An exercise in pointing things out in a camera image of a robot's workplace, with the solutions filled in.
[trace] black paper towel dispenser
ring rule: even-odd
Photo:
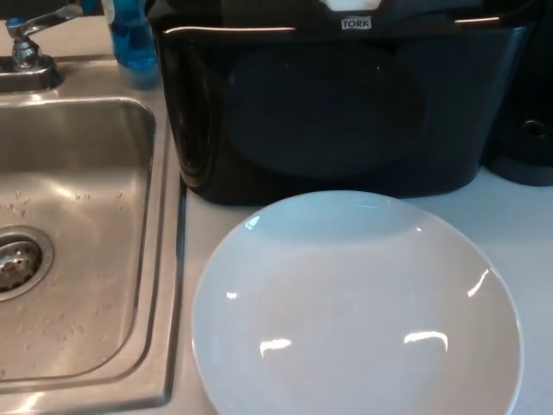
[[[475,177],[543,2],[166,0],[149,19],[184,182],[210,201]]]

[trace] plate rim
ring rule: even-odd
[[[517,382],[516,382],[515,387],[513,388],[513,391],[512,391],[511,402],[507,406],[507,408],[505,410],[505,413],[501,414],[501,415],[511,415],[512,411],[513,411],[513,409],[514,409],[514,407],[517,403],[518,396],[520,394],[520,390],[521,390],[521,386],[522,386],[523,377],[524,377],[524,364],[525,364],[524,333],[523,333],[523,330],[522,330],[522,327],[521,327],[520,314],[518,313],[517,305],[514,301],[514,298],[511,294],[511,291],[509,290],[509,287],[506,284],[505,280],[503,279],[503,276],[501,275],[501,273],[498,272],[498,270],[493,265],[493,262],[487,257],[487,255],[484,252],[482,252],[482,250],[475,243],[473,243],[472,240],[470,240],[463,232],[461,232],[459,229],[457,229],[456,227],[454,227],[453,225],[448,223],[446,220],[442,219],[440,216],[432,214],[431,212],[429,212],[427,210],[424,210],[424,209],[422,209],[418,206],[415,206],[412,203],[409,203],[409,202],[404,201],[402,199],[397,199],[397,198],[394,198],[394,197],[391,197],[391,196],[381,195],[381,194],[378,194],[378,193],[363,192],[363,191],[358,191],[358,190],[322,190],[322,191],[317,191],[317,192],[307,192],[307,193],[302,193],[300,195],[294,195],[294,196],[291,196],[291,197],[287,197],[285,199],[281,199],[280,201],[276,201],[276,202],[271,203],[267,206],[261,207],[260,209],[256,210],[254,213],[249,214],[246,218],[244,218],[236,226],[234,226],[232,228],[232,230],[229,233],[227,233],[225,235],[225,237],[218,243],[218,245],[215,247],[215,249],[213,250],[213,252],[209,256],[209,259],[207,260],[206,264],[204,265],[203,269],[201,270],[201,274],[198,278],[198,282],[197,282],[196,287],[194,289],[194,296],[193,296],[193,299],[192,299],[192,302],[191,302],[191,309],[190,309],[190,329],[189,329],[189,333],[190,333],[190,346],[192,348],[192,354],[194,356],[194,365],[195,365],[196,373],[200,377],[202,389],[203,389],[204,393],[206,394],[206,396],[208,397],[208,399],[209,399],[211,405],[213,406],[213,408],[215,409],[215,411],[220,415],[224,415],[223,412],[221,411],[218,403],[217,403],[217,400],[214,398],[212,392],[207,387],[206,378],[205,378],[204,374],[201,371],[200,360],[198,358],[198,355],[196,353],[196,348],[195,348],[195,345],[194,345],[194,333],[196,332],[196,325],[197,325],[196,324],[196,320],[197,320],[197,313],[196,313],[196,308],[197,307],[196,307],[196,304],[198,302],[198,296],[199,296],[199,293],[200,293],[200,289],[201,289],[201,287],[202,287],[202,285],[203,285],[203,283],[206,279],[206,277],[205,277],[206,276],[206,270],[209,268],[209,266],[213,262],[213,259],[216,257],[217,252],[219,250],[222,250],[223,247],[228,243],[228,240],[231,239],[235,233],[238,233],[239,231],[241,231],[244,224],[247,223],[249,220],[251,220],[252,218],[255,218],[256,216],[260,216],[262,212],[264,212],[264,211],[268,210],[269,208],[272,208],[276,205],[285,204],[285,203],[288,203],[289,201],[292,201],[294,199],[303,198],[303,197],[311,196],[311,195],[320,195],[320,194],[335,194],[335,195],[342,194],[342,195],[348,195],[348,196],[349,195],[364,195],[364,196],[376,197],[376,198],[381,199],[383,201],[392,201],[392,203],[403,204],[404,206],[415,209],[420,214],[429,215],[433,220],[437,220],[442,226],[446,227],[449,231],[452,231],[453,233],[457,234],[457,236],[460,236],[462,239],[464,239],[464,241],[466,243],[468,243],[486,261],[486,263],[488,265],[488,268],[490,268],[493,271],[493,273],[496,275],[496,277],[500,281],[501,286],[505,290],[505,293],[507,295],[507,299],[509,300],[509,304],[511,305],[513,314],[515,316],[515,322],[517,324],[517,332],[518,332],[518,373],[517,373]]]

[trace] dish soap bottle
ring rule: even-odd
[[[157,86],[159,69],[145,0],[102,0],[102,5],[124,82],[136,89]]]

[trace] countertop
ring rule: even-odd
[[[103,17],[77,19],[34,36],[53,56],[106,54],[110,37]],[[0,54],[10,52],[0,35]],[[509,183],[486,169],[449,195],[410,200],[461,230],[494,263],[509,286],[524,332],[522,388],[513,415],[553,413],[553,187]],[[189,318],[194,288],[221,239],[255,209],[221,207],[188,192],[186,197],[183,299],[175,385],[170,402],[136,414],[212,415],[194,367]]]

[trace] drain strainer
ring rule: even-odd
[[[48,272],[53,258],[52,242],[38,229],[0,228],[0,301],[35,286]]]

